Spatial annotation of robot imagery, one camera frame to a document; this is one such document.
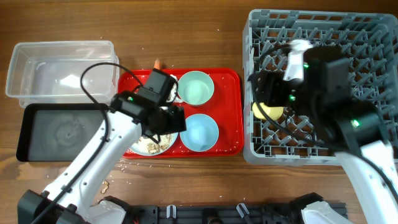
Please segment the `yellow cup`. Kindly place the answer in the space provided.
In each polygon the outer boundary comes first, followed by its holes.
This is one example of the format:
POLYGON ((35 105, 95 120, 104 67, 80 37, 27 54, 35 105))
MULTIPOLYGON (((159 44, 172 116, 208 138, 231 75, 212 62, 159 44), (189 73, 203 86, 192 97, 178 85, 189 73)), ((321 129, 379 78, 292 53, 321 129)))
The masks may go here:
MULTIPOLYGON (((268 107, 264 103, 260 103, 260 106, 265 114, 273 120, 278 120, 284 112, 283 107, 268 107)), ((256 118, 266 120, 256 103, 252 105, 252 112, 256 118)))

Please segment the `light blue bowl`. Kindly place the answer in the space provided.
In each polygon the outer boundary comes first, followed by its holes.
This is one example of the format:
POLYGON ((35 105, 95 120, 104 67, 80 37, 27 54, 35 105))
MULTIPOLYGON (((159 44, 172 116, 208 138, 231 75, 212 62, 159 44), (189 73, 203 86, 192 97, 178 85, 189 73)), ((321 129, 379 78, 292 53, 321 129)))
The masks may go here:
POLYGON ((180 132, 183 145, 194 152, 210 150, 218 141, 219 127, 216 121, 206 114, 193 114, 186 120, 186 130, 180 132))

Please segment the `mint green bowl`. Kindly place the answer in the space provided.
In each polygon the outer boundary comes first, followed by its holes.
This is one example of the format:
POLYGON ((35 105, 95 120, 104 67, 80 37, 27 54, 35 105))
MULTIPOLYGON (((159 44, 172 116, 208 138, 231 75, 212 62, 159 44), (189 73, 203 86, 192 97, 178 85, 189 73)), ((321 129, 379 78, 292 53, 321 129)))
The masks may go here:
POLYGON ((200 106, 211 99, 215 84, 209 74, 191 71, 178 79, 178 96, 189 105, 200 106))

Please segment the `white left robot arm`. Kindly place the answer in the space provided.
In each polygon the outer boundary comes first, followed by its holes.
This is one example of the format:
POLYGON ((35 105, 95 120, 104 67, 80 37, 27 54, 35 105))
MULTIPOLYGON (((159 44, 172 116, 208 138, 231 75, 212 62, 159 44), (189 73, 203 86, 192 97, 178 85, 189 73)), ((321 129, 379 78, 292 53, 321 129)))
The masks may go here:
POLYGON ((145 84, 114 96, 103 122, 68 168, 41 193, 27 190, 17 206, 19 223, 125 223, 128 205, 108 199, 93 206, 103 181, 141 136, 155 143, 186 129, 184 110, 167 99, 178 82, 153 69, 145 84))

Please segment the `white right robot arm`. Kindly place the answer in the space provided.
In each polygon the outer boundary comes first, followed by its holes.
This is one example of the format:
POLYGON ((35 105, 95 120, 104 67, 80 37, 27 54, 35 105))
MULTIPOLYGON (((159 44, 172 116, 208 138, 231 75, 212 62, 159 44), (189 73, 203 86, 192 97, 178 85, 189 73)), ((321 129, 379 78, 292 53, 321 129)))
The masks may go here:
POLYGON ((349 177, 368 223, 397 222, 397 169, 383 117, 351 94, 349 60, 337 47, 291 47, 284 72, 248 80, 259 110, 289 107, 310 119, 317 145, 331 150, 349 177))

